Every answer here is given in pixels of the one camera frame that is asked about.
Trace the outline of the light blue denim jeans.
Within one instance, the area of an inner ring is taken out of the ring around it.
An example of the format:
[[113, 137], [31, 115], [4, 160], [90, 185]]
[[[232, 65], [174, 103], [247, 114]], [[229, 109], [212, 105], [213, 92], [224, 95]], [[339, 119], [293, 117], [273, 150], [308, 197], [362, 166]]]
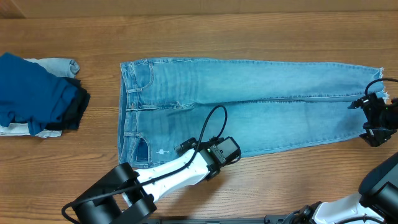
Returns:
[[382, 69], [333, 62], [144, 58], [124, 62], [119, 161], [156, 167], [187, 139], [231, 136], [244, 157], [358, 137], [348, 109], [366, 92], [385, 98]]

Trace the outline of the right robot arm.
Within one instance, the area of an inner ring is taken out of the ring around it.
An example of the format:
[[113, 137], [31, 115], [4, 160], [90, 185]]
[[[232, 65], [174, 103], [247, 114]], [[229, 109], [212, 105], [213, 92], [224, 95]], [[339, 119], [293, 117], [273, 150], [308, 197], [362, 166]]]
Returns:
[[[375, 93], [352, 102], [366, 115], [360, 137], [378, 147], [397, 132], [397, 103], [386, 105]], [[358, 193], [334, 202], [306, 205], [284, 223], [397, 223], [397, 154], [374, 168], [361, 182]]]

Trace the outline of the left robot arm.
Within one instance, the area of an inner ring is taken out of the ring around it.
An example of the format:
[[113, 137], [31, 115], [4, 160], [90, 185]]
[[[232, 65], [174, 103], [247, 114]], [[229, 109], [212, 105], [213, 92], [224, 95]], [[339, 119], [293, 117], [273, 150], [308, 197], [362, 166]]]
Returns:
[[155, 168], [133, 170], [123, 163], [111, 169], [72, 203], [77, 222], [140, 223], [156, 211], [162, 197], [212, 179], [241, 156], [232, 137], [208, 142], [190, 138], [175, 150], [178, 158]]

